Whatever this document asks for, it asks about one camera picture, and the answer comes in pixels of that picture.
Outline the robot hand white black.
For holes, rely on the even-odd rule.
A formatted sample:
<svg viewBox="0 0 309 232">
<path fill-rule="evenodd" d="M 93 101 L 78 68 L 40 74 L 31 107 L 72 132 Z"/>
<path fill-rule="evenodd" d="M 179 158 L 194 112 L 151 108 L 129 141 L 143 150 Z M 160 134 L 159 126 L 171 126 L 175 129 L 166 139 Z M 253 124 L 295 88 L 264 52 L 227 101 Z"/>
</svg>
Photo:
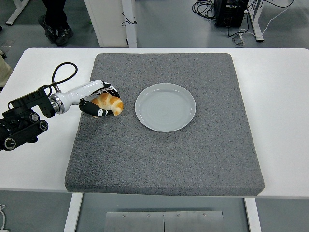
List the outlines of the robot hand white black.
<svg viewBox="0 0 309 232">
<path fill-rule="evenodd" d="M 86 97 L 94 93 L 108 93 L 113 97 L 120 97 L 113 85 L 102 80 L 95 80 L 65 93 L 57 92 L 50 97 L 50 101 L 54 102 L 54 110 L 57 114 L 67 112 L 72 105 L 79 105 L 81 111 L 94 117 L 111 114 L 112 110 L 107 109 L 105 106 L 100 107 L 86 100 Z"/>
</svg>

